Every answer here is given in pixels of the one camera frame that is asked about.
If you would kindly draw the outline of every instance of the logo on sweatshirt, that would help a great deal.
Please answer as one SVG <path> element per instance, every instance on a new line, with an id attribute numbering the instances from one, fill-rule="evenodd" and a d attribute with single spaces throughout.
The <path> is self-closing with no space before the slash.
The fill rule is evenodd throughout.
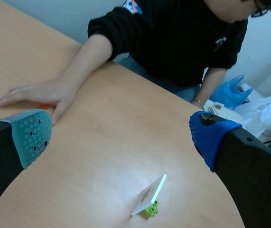
<path id="1" fill-rule="evenodd" d="M 135 0 L 126 0 L 126 2 L 122 6 L 129 10 L 132 14 L 138 13 L 142 14 L 143 11 L 141 10 L 140 6 L 137 4 Z"/>
<path id="2" fill-rule="evenodd" d="M 221 39 L 218 39 L 215 43 L 216 43 L 216 48 L 214 49 L 213 52 L 215 52 L 216 50 L 218 50 L 221 45 L 227 40 L 227 37 L 223 37 Z"/>

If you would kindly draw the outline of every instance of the hand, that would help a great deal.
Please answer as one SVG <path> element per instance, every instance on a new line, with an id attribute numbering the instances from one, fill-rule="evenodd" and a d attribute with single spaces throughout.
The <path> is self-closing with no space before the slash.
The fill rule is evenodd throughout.
<path id="1" fill-rule="evenodd" d="M 76 92 L 77 88 L 64 81 L 63 78 L 56 78 L 10 89 L 0 97 L 0 106 L 7 106 L 20 101 L 54 105 L 56 108 L 52 114 L 52 124 L 55 124 L 72 104 Z"/>
<path id="2" fill-rule="evenodd" d="M 202 107 L 201 107 L 201 105 L 198 102 L 192 101 L 191 104 L 193 104 L 194 106 L 196 106 L 196 107 L 198 107 L 199 109 L 202 110 Z"/>

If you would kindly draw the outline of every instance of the wooden table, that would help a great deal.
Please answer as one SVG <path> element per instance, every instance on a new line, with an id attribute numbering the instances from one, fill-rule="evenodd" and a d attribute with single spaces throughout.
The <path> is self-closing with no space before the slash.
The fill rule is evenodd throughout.
<path id="1" fill-rule="evenodd" d="M 80 44 L 0 2 L 0 95 L 59 75 Z M 35 104 L 0 109 L 0 118 Z M 44 154 L 0 198 L 0 228 L 240 228 L 228 191 L 195 151 L 197 109 L 108 63 L 80 89 Z M 167 174 L 159 213 L 130 217 Z"/>

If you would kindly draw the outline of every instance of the white card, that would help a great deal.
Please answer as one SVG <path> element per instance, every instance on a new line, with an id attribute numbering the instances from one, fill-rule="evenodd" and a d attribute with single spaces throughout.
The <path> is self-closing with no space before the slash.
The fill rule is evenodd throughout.
<path id="1" fill-rule="evenodd" d="M 154 204 L 154 201 L 156 200 L 156 197 L 158 196 L 166 177 L 167 175 L 164 174 L 141 192 L 140 197 L 137 200 L 133 211 L 131 212 L 132 216 L 140 213 L 142 210 Z"/>

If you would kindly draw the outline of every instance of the eyeglasses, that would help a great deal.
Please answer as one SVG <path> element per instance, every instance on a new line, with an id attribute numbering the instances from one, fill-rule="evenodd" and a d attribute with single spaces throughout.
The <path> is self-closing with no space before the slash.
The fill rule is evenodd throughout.
<path id="1" fill-rule="evenodd" d="M 268 12 L 268 9 L 262 9 L 262 8 L 259 6 L 257 0 L 254 0 L 254 3 L 255 3 L 255 5 L 256 5 L 256 7 L 257 7 L 258 9 L 257 9 L 257 11 L 255 11 L 255 12 L 251 15 L 252 18 L 257 18 L 257 17 L 260 17 L 260 16 L 264 16 L 264 15 Z"/>

